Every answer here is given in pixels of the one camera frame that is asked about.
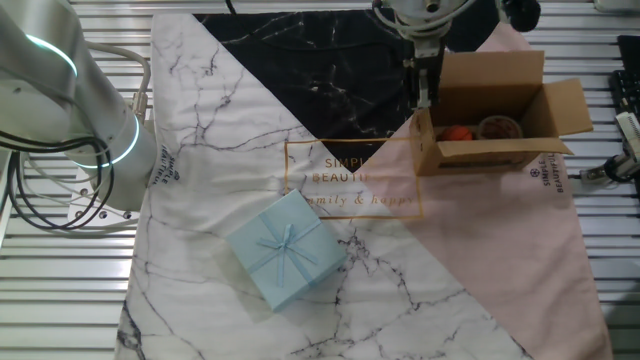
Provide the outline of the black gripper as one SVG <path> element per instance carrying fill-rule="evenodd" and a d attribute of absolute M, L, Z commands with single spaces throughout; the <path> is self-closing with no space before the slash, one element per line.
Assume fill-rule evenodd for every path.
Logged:
<path fill-rule="evenodd" d="M 440 52 L 434 56 L 412 57 L 403 61 L 406 85 L 418 91 L 417 109 L 439 104 L 443 58 L 444 53 Z"/>

